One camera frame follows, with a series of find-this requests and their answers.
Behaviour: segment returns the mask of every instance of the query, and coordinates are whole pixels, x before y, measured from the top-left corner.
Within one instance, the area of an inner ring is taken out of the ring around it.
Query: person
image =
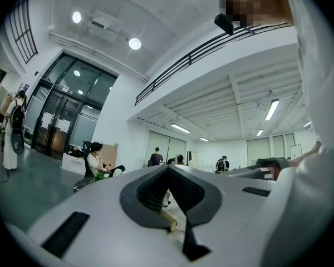
[[[289,165],[298,166],[303,159],[319,153],[321,147],[334,148],[334,32],[315,2],[219,0],[219,7],[229,22],[243,27],[283,22],[295,27],[303,93],[317,142],[310,152],[289,161]]]
[[[103,172],[106,174],[111,173],[107,168],[108,165],[104,163],[103,159],[101,158],[101,149],[102,149],[101,143],[93,142],[90,146],[91,152],[88,154],[87,157],[88,166],[94,176],[96,176],[98,172]]]
[[[10,122],[11,113],[17,105],[21,106],[23,111],[26,110],[26,94],[24,90],[20,90],[15,99],[9,104],[3,122],[3,128],[5,128],[3,166],[6,170],[15,170],[17,168],[17,154],[12,148],[12,128]]]
[[[184,165],[184,157],[182,154],[177,154],[175,158],[171,158],[167,161],[167,164],[178,164],[178,165]]]
[[[156,147],[155,153],[151,154],[150,166],[160,165],[160,162],[163,161],[163,156],[160,155],[160,148]]]
[[[227,157],[224,155],[221,159],[218,160],[216,166],[215,166],[215,173],[220,174],[225,171],[229,171],[230,164],[227,160]]]

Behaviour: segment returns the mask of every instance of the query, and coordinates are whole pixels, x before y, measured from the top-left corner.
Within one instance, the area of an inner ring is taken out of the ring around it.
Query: seated woman
[[[107,168],[107,164],[104,163],[101,158],[101,149],[102,149],[101,143],[93,142],[90,146],[91,152],[88,154],[88,157],[87,157],[90,171],[93,173],[94,176],[96,176],[98,172],[103,172],[107,174],[112,173]]]
[[[183,162],[184,158],[182,154],[177,154],[175,158],[171,158],[167,161],[167,164],[179,164],[179,165],[184,165]]]

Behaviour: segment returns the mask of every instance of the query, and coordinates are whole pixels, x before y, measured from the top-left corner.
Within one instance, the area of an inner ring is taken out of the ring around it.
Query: white dress
[[[22,99],[14,99],[10,103],[6,115],[11,115],[13,108],[16,106],[15,100],[17,100],[18,105],[22,106],[23,103]],[[3,166],[5,167],[5,169],[8,170],[17,168],[17,154],[14,152],[12,148],[11,133],[12,133],[12,128],[10,124],[10,119],[8,119],[5,128],[4,160],[3,160]]]

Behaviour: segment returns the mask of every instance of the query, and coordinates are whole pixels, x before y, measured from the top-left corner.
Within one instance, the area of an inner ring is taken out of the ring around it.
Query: glass door
[[[80,101],[52,90],[35,129],[33,148],[62,160],[68,135],[79,113]]]

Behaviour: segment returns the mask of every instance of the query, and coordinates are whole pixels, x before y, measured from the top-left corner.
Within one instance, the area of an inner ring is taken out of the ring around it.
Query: fluorescent light
[[[82,20],[82,15],[79,12],[74,12],[72,15],[73,22],[79,23]]]
[[[273,114],[274,114],[274,112],[275,112],[278,104],[279,104],[279,99],[275,99],[275,100],[271,101],[271,106],[270,106],[270,108],[268,110],[268,113],[267,113],[267,116],[265,118],[265,121],[269,121],[272,118],[272,116],[273,116]]]
[[[180,127],[179,125],[176,125],[175,123],[172,123],[172,125],[171,125],[172,127],[175,127],[175,128],[178,128],[178,130],[181,130],[181,131],[184,131],[184,132],[186,132],[186,133],[190,133],[190,131],[189,130],[186,130],[185,128],[182,128],[182,127]]]
[[[131,40],[129,40],[129,46],[133,50],[138,50],[141,47],[141,42],[138,38],[132,38]]]

